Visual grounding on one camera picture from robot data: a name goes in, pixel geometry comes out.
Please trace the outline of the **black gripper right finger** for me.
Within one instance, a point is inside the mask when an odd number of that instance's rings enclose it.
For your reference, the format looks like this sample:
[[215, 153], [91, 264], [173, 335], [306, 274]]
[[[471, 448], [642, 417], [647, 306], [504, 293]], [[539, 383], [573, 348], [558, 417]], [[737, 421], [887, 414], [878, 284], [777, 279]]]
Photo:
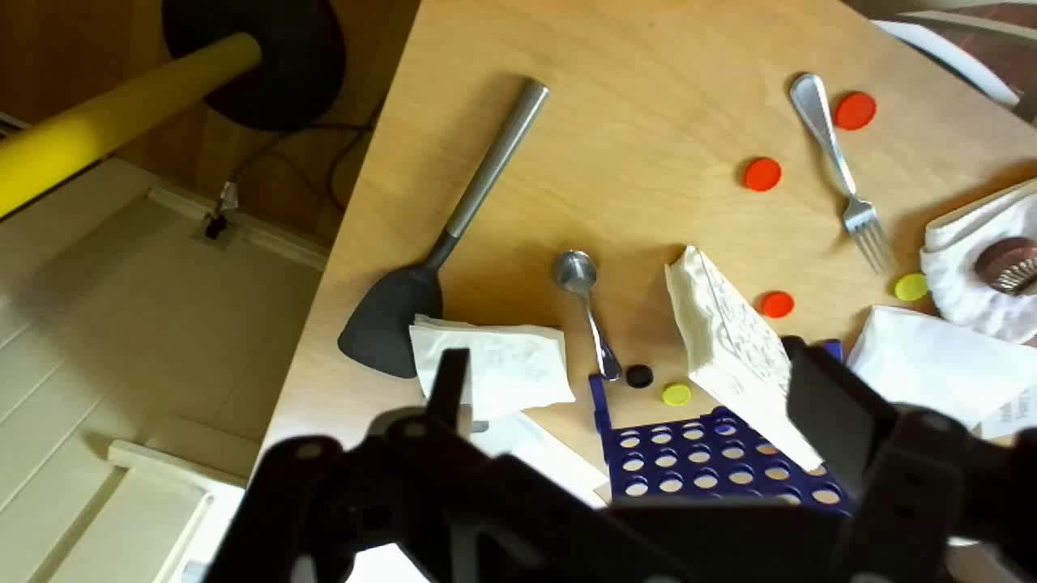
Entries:
[[1009, 448], [949, 414], [886, 402], [823, 346], [783, 335], [789, 414], [855, 498], [841, 528], [837, 583], [939, 583], [954, 538], [980, 542], [1037, 578], [1037, 430]]

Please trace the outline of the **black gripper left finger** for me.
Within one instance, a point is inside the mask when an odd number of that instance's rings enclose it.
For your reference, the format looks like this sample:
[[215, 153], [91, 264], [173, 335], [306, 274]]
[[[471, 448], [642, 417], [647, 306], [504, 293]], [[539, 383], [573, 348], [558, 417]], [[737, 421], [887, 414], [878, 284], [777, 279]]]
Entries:
[[430, 583], [562, 583], [563, 569], [488, 517], [497, 465], [456, 433], [467, 348], [439, 358], [426, 408], [380, 414], [345, 451], [308, 433], [268, 448], [205, 583], [348, 583], [362, 549], [394, 544]]

